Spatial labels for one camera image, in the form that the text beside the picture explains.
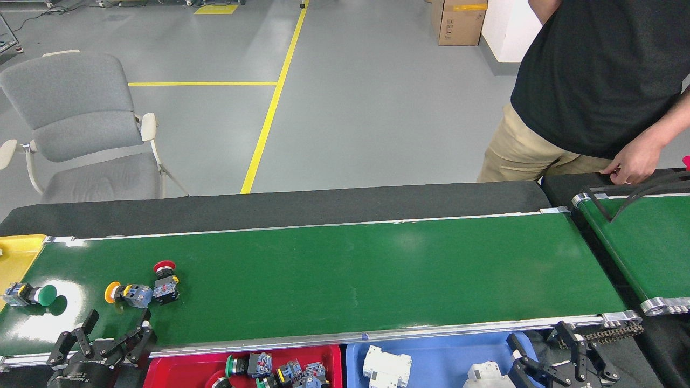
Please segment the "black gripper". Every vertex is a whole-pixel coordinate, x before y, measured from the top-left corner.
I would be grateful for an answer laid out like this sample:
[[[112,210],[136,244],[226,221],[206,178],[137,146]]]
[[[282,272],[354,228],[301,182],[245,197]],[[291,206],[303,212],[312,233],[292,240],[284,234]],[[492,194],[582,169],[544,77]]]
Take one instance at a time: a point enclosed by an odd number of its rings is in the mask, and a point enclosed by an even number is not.
[[[150,322],[143,322],[116,339],[106,339],[102,349],[97,351],[99,361],[79,359],[76,363],[67,363],[67,356],[75,344],[79,344],[86,358],[95,356],[88,335],[98,319],[97,310],[91,310],[72,331],[59,335],[47,361],[55,370],[47,381],[48,387],[113,387],[121,366],[138,366],[148,358],[157,336]],[[65,364],[64,368],[59,367],[61,364]]]
[[[508,378],[515,387],[536,387],[532,380],[545,387],[603,387],[602,383],[620,380],[618,369],[609,364],[596,343],[586,341],[563,321],[555,331],[571,351],[571,359],[555,364],[555,368],[529,358],[518,337],[508,335],[507,344],[514,358]]]

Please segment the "person's left hand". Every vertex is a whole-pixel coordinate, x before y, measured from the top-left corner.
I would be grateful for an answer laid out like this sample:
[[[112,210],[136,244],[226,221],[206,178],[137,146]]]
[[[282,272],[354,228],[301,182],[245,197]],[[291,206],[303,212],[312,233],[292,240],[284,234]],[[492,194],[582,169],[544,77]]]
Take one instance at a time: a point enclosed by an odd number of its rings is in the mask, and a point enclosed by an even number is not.
[[[654,137],[638,136],[599,173],[609,175],[615,185],[640,184],[654,173],[666,145],[667,142]]]

